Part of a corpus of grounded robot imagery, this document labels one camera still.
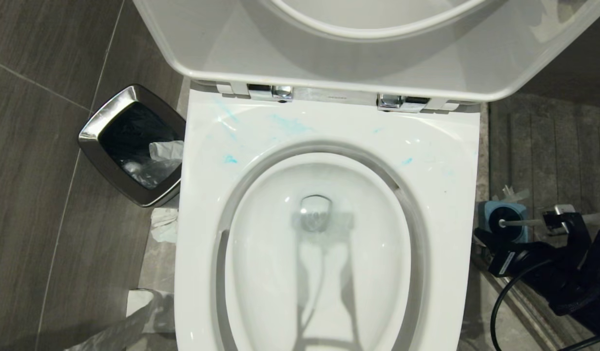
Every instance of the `chrome hinge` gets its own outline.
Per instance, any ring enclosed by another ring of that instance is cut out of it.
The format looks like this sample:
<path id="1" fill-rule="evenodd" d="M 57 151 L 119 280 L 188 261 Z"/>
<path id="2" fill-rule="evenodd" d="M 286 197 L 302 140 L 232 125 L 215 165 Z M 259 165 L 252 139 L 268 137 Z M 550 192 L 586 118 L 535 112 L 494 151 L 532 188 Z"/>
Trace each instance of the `chrome hinge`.
<path id="1" fill-rule="evenodd" d="M 378 94 L 379 111 L 398 111 L 403 113 L 418 113 L 427 106 L 429 98 Z"/>
<path id="2" fill-rule="evenodd" d="M 253 100 L 278 102 L 293 101 L 293 87 L 291 86 L 248 84 L 248 93 Z"/>

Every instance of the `tile grout line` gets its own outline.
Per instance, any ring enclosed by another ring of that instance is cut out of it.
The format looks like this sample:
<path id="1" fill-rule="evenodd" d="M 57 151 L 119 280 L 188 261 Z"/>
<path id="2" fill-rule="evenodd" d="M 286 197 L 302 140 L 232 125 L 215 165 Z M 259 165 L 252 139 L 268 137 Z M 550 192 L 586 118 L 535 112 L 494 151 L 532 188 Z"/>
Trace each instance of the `tile grout line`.
<path id="1" fill-rule="evenodd" d="M 101 86 L 101 80 L 103 80 L 104 68 L 105 68 L 105 66 L 107 66 L 107 58 L 109 57 L 109 51 L 111 50 L 111 44 L 113 44 L 113 38 L 116 35 L 117 24 L 120 22 L 120 16 L 122 14 L 122 9 L 124 8 L 124 1 L 125 0 L 122 0 L 122 4 L 120 4 L 120 9 L 117 11 L 116 23 L 113 26 L 113 31 L 111 31 L 111 37 L 109 38 L 109 43 L 107 44 L 107 50 L 105 51 L 105 54 L 104 54 L 103 67 L 101 68 L 101 73 L 98 76 L 97 88 L 94 90 L 94 97 L 92 98 L 90 112 L 92 112 L 92 110 L 94 109 L 94 104 L 97 102 L 98 89 Z"/>
<path id="2" fill-rule="evenodd" d="M 51 93 L 53 95 L 56 95 L 56 96 L 58 96 L 60 98 L 63 98 L 67 102 L 70 102 L 71 104 L 76 105 L 77 107 L 81 107 L 82 109 L 84 109 L 86 111 L 90 111 L 90 109 L 88 109 L 87 107 L 84 107 L 83 105 L 78 104 L 77 102 L 74 102 L 74 101 L 70 100 L 69 98 L 67 98 L 67 97 L 65 97 L 65 96 L 63 96 L 63 95 L 61 95 L 59 93 L 55 93 L 55 91 L 52 91 L 51 89 L 48 89 L 48 87 L 45 87 L 45 86 L 41 85 L 40 83 L 37 83 L 36 81 L 34 81 L 34 80 L 32 80 L 32 79 L 30 79 L 28 77 L 23 76 L 22 74 L 14 71 L 10 67 L 7 67 L 7 66 L 4 66 L 3 64 L 0 64 L 0 68 L 5 69 L 9 73 L 17 76 L 18 78 L 21 78 L 22 80 L 25 80 L 26 82 L 32 83 L 34 86 L 37 86 L 37 87 L 39 87 L 41 89 L 44 89 L 44 90 L 48 91 L 49 93 Z"/>
<path id="3" fill-rule="evenodd" d="M 57 229 L 57 238 L 55 239 L 55 247 L 53 248 L 53 257 L 51 258 L 51 266 L 48 269 L 48 277 L 46 278 L 46 288 L 44 289 L 44 299 L 42 300 L 42 308 L 39 312 L 38 322 L 38 333 L 35 337 L 35 348 L 37 351 L 39 346 L 39 333 L 42 329 L 42 321 L 44 319 L 44 307 L 46 307 L 46 297 L 48 296 L 48 287 L 51 282 L 51 275 L 53 273 L 53 266 L 55 265 L 55 256 L 57 255 L 57 246 L 59 245 L 59 235 L 61 234 L 61 227 L 64 223 L 64 217 L 66 216 L 66 208 L 68 208 L 68 200 L 70 200 L 70 192 L 72 191 L 72 185 L 75 182 L 75 173 L 77 173 L 77 165 L 79 165 L 79 158 L 81 157 L 81 150 L 77 151 L 77 160 L 75 160 L 75 166 L 72 171 L 72 177 L 70 178 L 70 184 L 68 185 L 68 195 L 66 195 L 66 201 L 64 202 L 64 209 L 61 211 L 61 219 L 59 220 L 59 228 Z"/>
<path id="4" fill-rule="evenodd" d="M 122 3 L 120 4 L 120 9 L 117 12 L 116 22 L 115 22 L 115 25 L 113 26 L 113 31 L 111 32 L 111 37 L 110 37 L 109 43 L 107 44 L 107 50 L 105 51 L 104 58 L 103 58 L 103 67 L 101 68 L 101 72 L 100 72 L 100 74 L 98 76 L 97 87 L 96 87 L 96 89 L 94 91 L 94 97 L 92 98 L 92 103 L 91 103 L 90 108 L 88 109 L 88 108 L 83 107 L 83 106 L 81 106 L 79 104 L 76 104 L 75 102 L 72 102 L 72 103 L 75 103 L 77 106 L 85 109 L 89 113 L 91 113 L 91 109 L 94 107 L 94 103 L 95 103 L 95 101 L 97 99 L 98 89 L 100 87 L 100 83 L 101 83 L 101 80 L 103 78 L 104 68 L 105 68 L 105 66 L 107 64 L 107 57 L 109 56 L 109 51 L 111 49 L 111 43 L 113 42 L 114 35 L 116 34 L 117 23 L 120 21 L 120 16 L 122 14 L 122 8 L 124 7 L 124 1 L 125 0 L 122 0 Z M 25 80 L 29 80 L 30 82 L 32 82 L 32 83 L 40 86 L 39 84 L 33 82 L 32 80 L 30 80 L 30 79 L 28 79 L 28 78 L 26 78 L 24 76 L 21 76 L 21 78 L 23 78 Z M 44 309 L 46 308 L 46 300 L 47 300 L 47 297 L 48 297 L 48 288 L 49 288 L 50 282 L 51 282 L 51 275 L 53 273 L 53 267 L 55 266 L 55 257 L 57 256 L 57 246 L 59 245 L 59 237 L 61 236 L 61 229 L 62 229 L 62 226 L 63 226 L 63 223 L 64 223 L 64 218 L 66 217 L 66 209 L 68 208 L 68 200 L 70 200 L 70 194 L 72 193 L 72 185 L 75 182 L 75 175 L 77 173 L 77 166 L 79 165 L 79 159 L 80 159 L 80 157 L 81 157 L 81 149 L 79 149 L 79 151 L 77 153 L 77 160 L 75 161 L 75 167 L 74 167 L 74 169 L 72 171 L 72 177 L 70 178 L 70 185 L 68 186 L 68 195 L 66 196 L 66 202 L 64 203 L 64 209 L 61 212 L 61 219 L 59 221 L 59 228 L 57 229 L 57 238 L 55 240 L 55 248 L 53 249 L 53 257 L 51 259 L 50 268 L 48 269 L 48 277 L 46 279 L 46 288 L 44 289 L 44 299 L 42 300 L 42 308 L 41 308 L 40 313 L 39 313 L 38 332 L 37 332 L 36 337 L 35 337 L 34 351 L 38 351 L 38 348 L 39 348 L 39 336 L 40 336 L 40 333 L 41 333 L 41 330 L 42 330 L 42 322 L 44 320 Z"/>

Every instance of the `white toilet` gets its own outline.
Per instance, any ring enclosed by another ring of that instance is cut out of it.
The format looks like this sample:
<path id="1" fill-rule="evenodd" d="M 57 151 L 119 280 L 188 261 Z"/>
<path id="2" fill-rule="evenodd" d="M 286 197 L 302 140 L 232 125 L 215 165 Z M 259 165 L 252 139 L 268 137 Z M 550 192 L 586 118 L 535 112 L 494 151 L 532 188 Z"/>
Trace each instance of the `white toilet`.
<path id="1" fill-rule="evenodd" d="M 135 4 L 194 81 L 179 349 L 455 350 L 478 102 L 527 82 L 600 0 Z"/>

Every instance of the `trash can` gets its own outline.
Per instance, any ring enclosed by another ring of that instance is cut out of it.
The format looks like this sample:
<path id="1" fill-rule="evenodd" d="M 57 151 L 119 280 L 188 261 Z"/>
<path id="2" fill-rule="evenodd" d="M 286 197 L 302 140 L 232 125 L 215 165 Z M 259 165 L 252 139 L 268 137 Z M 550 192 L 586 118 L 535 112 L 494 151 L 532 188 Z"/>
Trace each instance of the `trash can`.
<path id="1" fill-rule="evenodd" d="M 106 102 L 79 133 L 79 146 L 107 180 L 141 207 L 160 206 L 181 184 L 185 120 L 140 85 Z"/>

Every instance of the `power cord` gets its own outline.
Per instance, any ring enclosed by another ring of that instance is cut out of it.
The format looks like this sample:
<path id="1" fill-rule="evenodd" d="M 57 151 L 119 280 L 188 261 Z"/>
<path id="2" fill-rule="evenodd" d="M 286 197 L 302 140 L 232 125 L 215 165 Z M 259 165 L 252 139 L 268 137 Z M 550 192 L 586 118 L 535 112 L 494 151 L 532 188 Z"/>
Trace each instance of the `power cord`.
<path id="1" fill-rule="evenodd" d="M 542 265 L 548 264 L 550 262 L 552 262 L 552 260 L 544 260 L 540 263 L 537 263 L 537 264 L 532 265 L 531 267 L 525 269 L 524 271 L 519 273 L 519 275 L 517 275 L 512 280 L 510 280 L 510 282 L 507 283 L 505 288 L 503 288 L 503 290 L 499 294 L 499 297 L 497 298 L 497 301 L 495 302 L 495 305 L 493 307 L 493 313 L 491 314 L 491 339 L 493 340 L 493 346 L 496 351 L 502 351 L 501 347 L 499 346 L 499 342 L 497 341 L 497 331 L 495 329 L 496 322 L 497 322 L 497 313 L 499 311 L 499 307 L 501 306 L 501 302 L 503 302 L 503 299 L 505 298 L 507 293 L 510 291 L 510 289 L 514 286 L 514 284 L 516 284 L 519 280 L 521 280 L 521 278 L 523 278 L 525 276 L 525 274 L 530 273 L 534 269 L 536 269 Z M 569 347 L 565 347 L 559 351 L 578 351 L 578 350 L 585 349 L 586 347 L 589 347 L 590 345 L 596 344 L 597 342 L 600 342 L 600 335 L 598 335 L 596 337 L 588 338 L 582 342 L 578 342 Z"/>

